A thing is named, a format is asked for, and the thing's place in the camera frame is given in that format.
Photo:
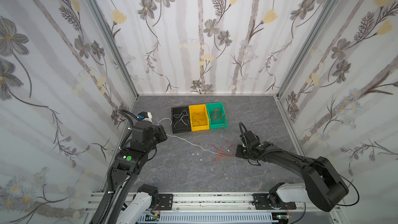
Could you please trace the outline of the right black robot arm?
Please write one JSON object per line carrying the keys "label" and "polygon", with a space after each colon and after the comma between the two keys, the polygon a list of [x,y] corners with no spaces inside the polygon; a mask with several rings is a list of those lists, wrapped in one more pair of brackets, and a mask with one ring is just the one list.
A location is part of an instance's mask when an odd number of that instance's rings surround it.
{"label": "right black robot arm", "polygon": [[349,194],[352,185],[339,174],[325,157],[317,159],[304,157],[281,149],[271,142],[261,142],[260,138],[240,122],[240,140],[236,157],[247,160],[259,167],[261,162],[272,163],[296,175],[303,182],[297,184],[278,183],[268,192],[266,202],[272,208],[281,208],[287,203],[312,203],[324,212],[330,212]]}

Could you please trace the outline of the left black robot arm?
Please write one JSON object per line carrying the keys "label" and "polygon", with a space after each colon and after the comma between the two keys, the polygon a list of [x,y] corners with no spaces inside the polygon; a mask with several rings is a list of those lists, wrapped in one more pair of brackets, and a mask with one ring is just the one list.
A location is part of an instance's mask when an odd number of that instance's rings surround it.
{"label": "left black robot arm", "polygon": [[149,154],[152,151],[157,153],[157,145],[167,140],[164,127],[153,124],[150,112],[140,112],[137,116],[127,110],[119,113],[128,120],[129,127],[108,169],[107,188],[91,224],[117,222],[131,187],[144,165],[154,158],[149,158]]}

